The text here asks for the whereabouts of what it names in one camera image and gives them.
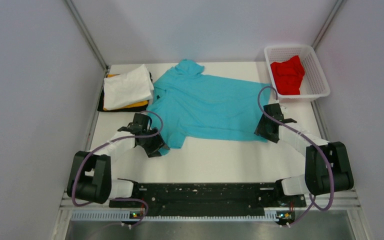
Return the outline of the turquoise t-shirt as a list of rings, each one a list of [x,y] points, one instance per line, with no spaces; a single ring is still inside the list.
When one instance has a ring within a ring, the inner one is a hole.
[[[270,95],[260,94],[264,83],[204,74],[204,66],[184,59],[154,83],[147,107],[152,127],[170,149],[180,149],[186,137],[265,142],[255,134],[262,116],[259,106]]]

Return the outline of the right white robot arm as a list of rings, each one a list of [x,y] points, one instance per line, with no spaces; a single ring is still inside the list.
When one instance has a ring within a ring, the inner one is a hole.
[[[346,146],[317,137],[294,119],[285,118],[278,103],[263,107],[254,133],[276,144],[288,144],[304,158],[303,174],[276,181],[278,189],[273,192],[273,200],[277,205],[287,206],[295,195],[319,196],[354,187]]]

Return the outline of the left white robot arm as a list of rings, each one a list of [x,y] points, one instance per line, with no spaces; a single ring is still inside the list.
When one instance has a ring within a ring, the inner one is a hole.
[[[129,207],[140,202],[139,191],[132,180],[115,179],[112,166],[127,151],[141,147],[148,158],[160,157],[160,150],[169,147],[161,135],[163,119],[155,112],[135,113],[132,122],[120,127],[115,134],[90,151],[75,153],[66,187],[67,195],[76,207],[91,203],[103,204],[108,199],[121,200]]]

